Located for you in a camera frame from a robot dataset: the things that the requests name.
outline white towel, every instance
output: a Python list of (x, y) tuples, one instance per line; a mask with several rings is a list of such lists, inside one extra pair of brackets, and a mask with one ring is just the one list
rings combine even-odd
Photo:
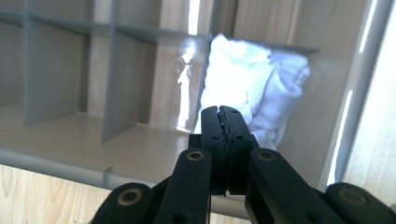
[[(246, 41), (227, 40), (224, 35), (216, 36), (210, 49), (200, 114), (212, 105), (227, 105), (239, 110), (250, 123), (274, 69), (269, 60), (271, 51)], [(194, 132), (201, 132), (200, 116)]]
[[(308, 61), (304, 56), (273, 50), (271, 60), (275, 70), (265, 86), (259, 112), (249, 123), (261, 147), (275, 149), (282, 139), (288, 116), (302, 95), (301, 85), (309, 75)], [(272, 143), (267, 143), (269, 136)]]
[(201, 132), (202, 110), (227, 105), (241, 112), (261, 147), (276, 149), (308, 75), (302, 55), (218, 35), (211, 44), (194, 132)]

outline wooden surface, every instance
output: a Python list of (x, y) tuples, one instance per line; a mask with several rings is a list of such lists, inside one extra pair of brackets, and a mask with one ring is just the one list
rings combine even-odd
[(287, 44), (295, 0), (239, 1), (233, 36)]
[[(0, 223), (88, 223), (110, 193), (79, 184), (0, 165)], [(249, 221), (211, 214), (212, 224)]]
[(396, 7), (393, 7), (344, 181), (396, 204)]

